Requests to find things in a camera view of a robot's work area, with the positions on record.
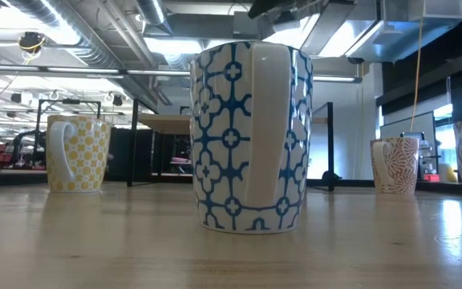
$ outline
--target wall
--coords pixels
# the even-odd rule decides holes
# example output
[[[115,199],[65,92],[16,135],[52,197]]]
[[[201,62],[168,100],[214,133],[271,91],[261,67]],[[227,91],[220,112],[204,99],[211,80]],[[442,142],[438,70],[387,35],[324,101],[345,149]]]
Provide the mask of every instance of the wall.
[[[381,66],[372,64],[370,72],[363,78],[362,120],[361,84],[314,83],[313,109],[328,101],[334,105],[334,171],[344,179],[373,178],[370,140],[375,139],[375,130],[379,126],[375,97],[382,92]],[[326,170],[327,129],[323,124],[316,124],[311,130],[308,178],[322,178]]]

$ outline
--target wooden table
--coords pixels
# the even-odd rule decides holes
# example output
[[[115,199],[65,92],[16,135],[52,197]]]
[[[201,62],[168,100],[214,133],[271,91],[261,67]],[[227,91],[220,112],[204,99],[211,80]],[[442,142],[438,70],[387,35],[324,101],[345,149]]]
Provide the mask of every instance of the wooden table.
[[[143,114],[139,116],[138,121],[162,134],[190,134],[190,116]]]
[[[199,225],[191,185],[0,187],[0,288],[462,288],[462,197],[311,190],[301,226]]]

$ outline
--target white wall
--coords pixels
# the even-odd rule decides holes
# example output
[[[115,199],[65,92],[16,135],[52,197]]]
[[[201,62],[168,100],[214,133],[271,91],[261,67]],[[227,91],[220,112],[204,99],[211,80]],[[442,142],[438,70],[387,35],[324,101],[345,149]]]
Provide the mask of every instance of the white wall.
[[[450,99],[446,94],[437,96],[430,100],[425,100],[416,105],[416,116],[421,115],[422,113],[432,112],[437,108],[441,108],[444,105],[450,104]],[[396,112],[387,114],[384,116],[384,124],[390,124],[399,120],[404,120],[411,117],[413,114],[413,106],[403,108]]]
[[[381,96],[382,92],[381,66],[372,64],[370,72],[363,79],[362,121],[361,84],[314,83],[313,109],[319,108],[327,101],[333,102],[334,105],[334,171],[344,179],[373,178],[370,140],[375,139],[375,129],[378,125],[375,97]],[[311,130],[308,178],[322,178],[326,170],[327,129],[324,124],[315,124]]]

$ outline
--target blue geometric pattern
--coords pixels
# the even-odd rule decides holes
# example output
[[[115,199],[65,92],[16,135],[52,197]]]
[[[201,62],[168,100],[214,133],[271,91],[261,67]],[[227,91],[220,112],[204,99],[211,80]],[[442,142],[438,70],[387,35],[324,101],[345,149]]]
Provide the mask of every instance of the blue geometric pattern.
[[[245,206],[249,168],[253,43],[228,43],[205,51],[191,68],[193,184],[204,226],[244,234],[277,233],[298,224],[310,149],[313,64],[287,47],[291,59],[290,112],[271,206]]]

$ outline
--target ventilation pipe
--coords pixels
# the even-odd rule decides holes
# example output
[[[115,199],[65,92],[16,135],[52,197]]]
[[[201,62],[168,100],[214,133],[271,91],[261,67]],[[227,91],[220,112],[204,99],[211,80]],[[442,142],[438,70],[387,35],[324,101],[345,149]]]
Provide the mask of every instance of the ventilation pipe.
[[[29,17],[36,18],[46,24],[51,28],[49,33],[55,33],[60,37],[69,36],[69,39],[77,41],[77,43],[60,44],[76,44],[85,47],[79,50],[71,49],[69,53],[89,67],[124,67],[120,60],[111,52],[106,44],[104,44],[103,40],[99,38],[66,0],[5,1]],[[110,79],[110,81],[121,86],[125,91],[129,92],[133,98],[142,99],[146,104],[150,105],[151,108],[156,107],[157,100],[146,87],[140,85],[135,79],[127,76],[123,79]]]
[[[148,24],[172,35],[167,22],[166,9],[161,0],[136,0],[138,11],[142,19]],[[164,55],[165,61],[171,69],[187,70],[188,64],[183,55]]]

